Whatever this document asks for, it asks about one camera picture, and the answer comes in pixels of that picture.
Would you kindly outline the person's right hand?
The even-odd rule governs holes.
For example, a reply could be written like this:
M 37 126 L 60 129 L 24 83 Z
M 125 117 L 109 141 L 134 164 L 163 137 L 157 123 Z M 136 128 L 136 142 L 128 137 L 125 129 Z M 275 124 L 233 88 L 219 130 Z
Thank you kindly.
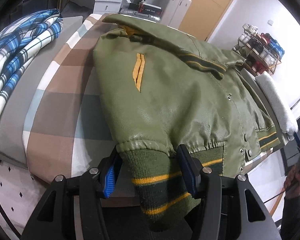
M 285 198 L 293 199 L 300 196 L 300 173 L 296 165 L 292 167 L 283 184 Z

